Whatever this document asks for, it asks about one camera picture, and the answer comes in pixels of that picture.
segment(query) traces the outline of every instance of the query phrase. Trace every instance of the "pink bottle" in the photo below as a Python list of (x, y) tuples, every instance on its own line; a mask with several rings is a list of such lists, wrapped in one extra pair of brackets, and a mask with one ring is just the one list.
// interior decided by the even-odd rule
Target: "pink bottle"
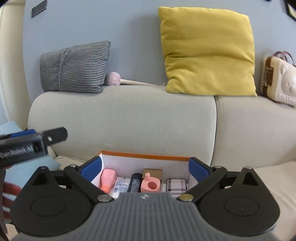
[(150, 173), (145, 173), (145, 178), (141, 184), (141, 192), (159, 192), (160, 180), (156, 177), (151, 177)]
[(110, 188), (114, 185), (116, 181), (116, 172), (111, 169), (104, 169), (102, 176), (101, 176), (101, 182), (102, 187), (101, 190), (105, 193), (109, 193)]

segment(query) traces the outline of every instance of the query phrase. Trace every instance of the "pink ball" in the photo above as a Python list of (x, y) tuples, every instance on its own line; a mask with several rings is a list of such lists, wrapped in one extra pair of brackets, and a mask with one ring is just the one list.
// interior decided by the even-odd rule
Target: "pink ball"
[(120, 75), (116, 72), (111, 72), (107, 74), (106, 84), (107, 85), (120, 85)]

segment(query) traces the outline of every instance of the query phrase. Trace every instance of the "black bottle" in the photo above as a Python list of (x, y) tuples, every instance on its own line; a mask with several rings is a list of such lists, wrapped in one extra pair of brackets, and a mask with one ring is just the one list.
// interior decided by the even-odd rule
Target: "black bottle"
[(127, 192), (137, 193), (140, 190), (142, 182), (142, 174), (141, 173), (134, 173), (131, 176), (131, 181), (128, 186)]

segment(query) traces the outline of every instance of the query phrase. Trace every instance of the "white handbag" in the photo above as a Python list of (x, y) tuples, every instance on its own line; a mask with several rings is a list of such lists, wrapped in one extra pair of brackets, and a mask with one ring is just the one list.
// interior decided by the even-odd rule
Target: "white handbag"
[(276, 52), (263, 60), (260, 92), (275, 102), (296, 107), (296, 66), (289, 52)]

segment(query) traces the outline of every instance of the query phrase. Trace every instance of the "logo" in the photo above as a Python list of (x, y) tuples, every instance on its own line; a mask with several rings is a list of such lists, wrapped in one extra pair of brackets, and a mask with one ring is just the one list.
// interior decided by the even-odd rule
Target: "logo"
[(142, 198), (143, 200), (146, 200), (147, 198), (149, 198), (150, 196), (146, 193), (144, 193), (143, 195), (140, 196), (140, 198)]
[(294, 105), (294, 106), (296, 105), (296, 100), (289, 96), (278, 94), (278, 99), (282, 100), (284, 103), (287, 103), (289, 105)]
[(27, 154), (30, 152), (34, 152), (34, 148), (32, 145), (26, 146), (26, 147), (21, 147), (21, 148), (15, 148), (15, 149), (5, 151), (5, 152), (0, 152), (0, 158), (4, 159), (4, 158), (12, 157), (12, 156), (19, 156), (19, 155)]

